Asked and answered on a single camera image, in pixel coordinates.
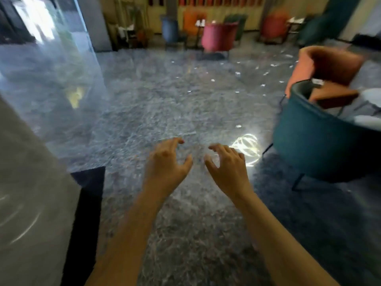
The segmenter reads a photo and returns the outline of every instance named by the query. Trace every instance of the hand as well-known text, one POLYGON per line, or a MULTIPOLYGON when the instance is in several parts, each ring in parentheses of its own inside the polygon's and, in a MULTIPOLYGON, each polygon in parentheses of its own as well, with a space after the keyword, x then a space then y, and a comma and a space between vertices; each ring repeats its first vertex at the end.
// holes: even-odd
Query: hand
POLYGON ((217 186, 232 200, 241 198, 251 186, 247 176, 245 155, 233 148, 219 143, 211 144, 209 149, 218 153, 219 168, 213 163, 210 155, 204 157, 205 165, 217 186))
POLYGON ((182 138, 172 138, 158 144, 149 155, 143 180, 143 189, 152 190, 160 198, 168 197, 188 175, 193 165, 192 155, 188 155, 184 164, 176 161, 177 144, 183 144, 182 138))

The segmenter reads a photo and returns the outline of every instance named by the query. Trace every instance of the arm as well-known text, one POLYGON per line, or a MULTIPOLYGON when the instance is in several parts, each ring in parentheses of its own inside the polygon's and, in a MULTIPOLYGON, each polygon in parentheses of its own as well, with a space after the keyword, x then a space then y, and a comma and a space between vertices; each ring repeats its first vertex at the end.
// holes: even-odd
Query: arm
POLYGON ((142 192, 121 222, 103 257, 95 264, 86 286, 136 285, 142 257, 156 215, 165 199, 192 168, 192 156, 182 165, 176 162, 176 147, 184 143, 174 138, 159 144, 145 169, 142 192))
POLYGON ((219 188, 243 214, 274 282, 278 286, 338 286, 253 192, 245 156, 220 144, 209 148, 218 153, 220 167, 209 155, 205 156, 205 165, 219 188))

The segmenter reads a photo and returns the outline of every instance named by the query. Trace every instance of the teal chair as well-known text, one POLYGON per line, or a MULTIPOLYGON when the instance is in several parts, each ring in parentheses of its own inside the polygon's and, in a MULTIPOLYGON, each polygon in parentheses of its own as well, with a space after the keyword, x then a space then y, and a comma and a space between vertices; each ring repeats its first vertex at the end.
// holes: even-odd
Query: teal chair
POLYGON ((235 41, 238 41, 240 45, 241 45, 241 38, 243 35, 243 31, 245 30, 246 20, 247 20, 247 15, 245 14, 231 14, 231 15, 227 15, 224 19, 224 23, 238 22, 238 29, 237 29, 235 41))
POLYGON ((339 119, 308 102, 314 86, 304 80, 291 87, 273 143, 264 151, 274 145, 279 155, 301 172, 292 190, 304 175, 330 183, 348 182, 381 165, 381 131, 339 119))

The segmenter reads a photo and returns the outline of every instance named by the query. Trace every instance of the marble floor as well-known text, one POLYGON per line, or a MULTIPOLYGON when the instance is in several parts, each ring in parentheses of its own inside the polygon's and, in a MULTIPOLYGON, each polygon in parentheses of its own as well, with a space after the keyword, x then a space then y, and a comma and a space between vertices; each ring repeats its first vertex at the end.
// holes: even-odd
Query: marble floor
MULTIPOLYGON (((157 217, 139 285, 272 284, 241 215, 202 162, 212 142, 245 139, 252 153, 271 142, 298 48, 258 44, 253 34, 229 61, 200 60, 200 52, 180 47, 164 51, 160 36, 148 50, 97 55, 83 36, 73 37, 70 50, 52 42, 0 46, 2 97, 70 172, 106 166, 98 255, 140 191, 152 146, 185 139, 178 159, 192 153, 194 166, 157 217)), ((370 86, 369 76, 359 86, 370 86)), ((334 278, 380 283, 379 174, 339 185, 305 178, 294 193, 298 172, 276 151, 248 162, 255 192, 334 278)))

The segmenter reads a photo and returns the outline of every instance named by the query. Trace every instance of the pink chair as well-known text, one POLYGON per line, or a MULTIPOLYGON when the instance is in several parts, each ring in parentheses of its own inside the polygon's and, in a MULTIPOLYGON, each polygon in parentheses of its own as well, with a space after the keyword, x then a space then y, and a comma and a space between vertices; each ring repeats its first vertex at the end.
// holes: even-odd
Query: pink chair
POLYGON ((204 50, 208 52, 227 51, 227 58, 229 58, 229 51, 233 48, 237 29, 238 22, 206 24, 201 39, 203 52, 204 50))

